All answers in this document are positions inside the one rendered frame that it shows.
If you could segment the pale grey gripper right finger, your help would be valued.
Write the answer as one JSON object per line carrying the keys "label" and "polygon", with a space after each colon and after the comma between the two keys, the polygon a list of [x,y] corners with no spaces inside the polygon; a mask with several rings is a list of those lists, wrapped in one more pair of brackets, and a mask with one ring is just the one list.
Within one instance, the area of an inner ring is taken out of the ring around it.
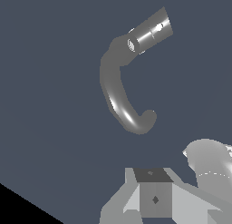
{"label": "pale grey gripper right finger", "polygon": [[156,218],[176,224],[232,224],[232,205],[204,190],[184,183],[170,168],[156,168]]}

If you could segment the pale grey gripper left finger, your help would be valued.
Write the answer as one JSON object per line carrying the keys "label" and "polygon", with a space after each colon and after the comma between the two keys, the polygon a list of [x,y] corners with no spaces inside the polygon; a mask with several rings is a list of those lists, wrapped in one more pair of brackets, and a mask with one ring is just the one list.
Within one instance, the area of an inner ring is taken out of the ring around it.
{"label": "pale grey gripper left finger", "polygon": [[154,203],[142,204],[141,185],[133,168],[125,169],[125,182],[101,208],[99,224],[144,224],[144,219],[154,219]]}

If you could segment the curved grey metal hook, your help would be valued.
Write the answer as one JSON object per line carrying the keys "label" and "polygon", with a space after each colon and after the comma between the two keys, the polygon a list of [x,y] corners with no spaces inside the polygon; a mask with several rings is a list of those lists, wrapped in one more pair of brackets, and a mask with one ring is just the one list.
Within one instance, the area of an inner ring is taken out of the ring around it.
{"label": "curved grey metal hook", "polygon": [[100,84],[103,94],[110,112],[126,131],[138,135],[147,133],[154,126],[157,114],[153,110],[137,114],[121,82],[121,67],[171,35],[169,17],[165,7],[162,7],[127,34],[114,38],[101,58]]}

